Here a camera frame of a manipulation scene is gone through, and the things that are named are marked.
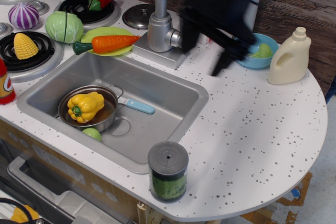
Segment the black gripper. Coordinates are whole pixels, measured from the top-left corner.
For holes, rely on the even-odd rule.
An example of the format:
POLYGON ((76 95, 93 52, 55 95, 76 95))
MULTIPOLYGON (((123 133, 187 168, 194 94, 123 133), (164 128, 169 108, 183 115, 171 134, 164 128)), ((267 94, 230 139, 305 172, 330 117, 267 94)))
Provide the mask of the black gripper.
POLYGON ((217 76, 233 59, 243 60, 256 38, 244 22, 250 0, 184 0, 180 11, 182 51, 195 47, 199 34, 209 37, 225 50, 211 76, 217 76))

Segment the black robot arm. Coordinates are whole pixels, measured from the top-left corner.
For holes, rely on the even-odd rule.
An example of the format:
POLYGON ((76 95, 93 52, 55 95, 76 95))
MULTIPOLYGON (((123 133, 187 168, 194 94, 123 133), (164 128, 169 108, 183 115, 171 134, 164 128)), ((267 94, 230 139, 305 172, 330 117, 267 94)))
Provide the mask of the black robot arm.
POLYGON ((244 22, 244 14, 252 0, 184 0, 181 9, 182 50, 195 47, 200 34, 223 48, 213 76, 235 60, 244 60, 248 49, 256 42, 253 32, 244 22))

